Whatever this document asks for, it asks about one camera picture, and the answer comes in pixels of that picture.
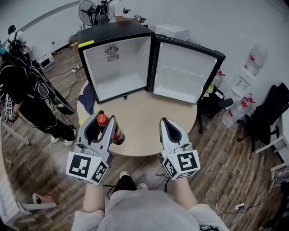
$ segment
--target red bottle cap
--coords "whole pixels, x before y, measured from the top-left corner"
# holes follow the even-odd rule
[[[107,125],[108,118],[105,114],[99,114],[96,117],[96,120],[97,120],[99,125],[105,126],[105,125]]]

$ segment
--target round table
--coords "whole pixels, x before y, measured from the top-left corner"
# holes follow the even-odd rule
[[[83,85],[80,95],[88,84]],[[121,130],[126,136],[122,145],[111,144],[109,150],[124,156],[144,157],[158,154],[163,146],[159,138],[159,122],[167,117],[181,125],[189,132],[196,120],[197,105],[180,100],[155,95],[145,90],[108,101],[94,103],[94,113],[103,110],[110,117],[114,115]],[[77,102],[79,124],[82,124],[89,113]]]

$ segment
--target bottle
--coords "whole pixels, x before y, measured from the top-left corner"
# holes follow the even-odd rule
[[[97,120],[97,122],[99,124],[100,132],[103,133],[104,127],[108,123],[108,117],[105,114],[99,114],[96,117],[96,120]],[[123,134],[121,128],[117,124],[112,142],[114,144],[116,144],[116,145],[121,145],[125,141],[125,138],[126,138],[125,135]]]
[[[245,61],[245,68],[253,75],[257,75],[268,57],[267,48],[260,43],[255,43]]]
[[[219,88],[221,86],[221,84],[223,82],[223,76],[225,76],[225,74],[223,74],[221,69],[219,69],[219,71],[217,72],[217,74],[215,75],[215,77],[213,79],[213,83],[214,83],[216,88]]]
[[[223,123],[227,128],[231,127],[237,120],[243,118],[252,109],[252,104],[255,103],[252,94],[248,97],[243,97],[241,101],[235,102],[226,113],[223,115]]]

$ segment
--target black mini fridge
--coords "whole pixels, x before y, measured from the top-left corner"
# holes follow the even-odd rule
[[[197,103],[225,59],[134,21],[80,31],[78,50],[98,104],[139,90]]]

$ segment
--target gray shirt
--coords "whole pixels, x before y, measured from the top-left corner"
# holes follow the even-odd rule
[[[202,226],[229,231],[207,204],[187,211],[162,191],[120,190],[105,214],[76,211],[72,231],[198,231]]]

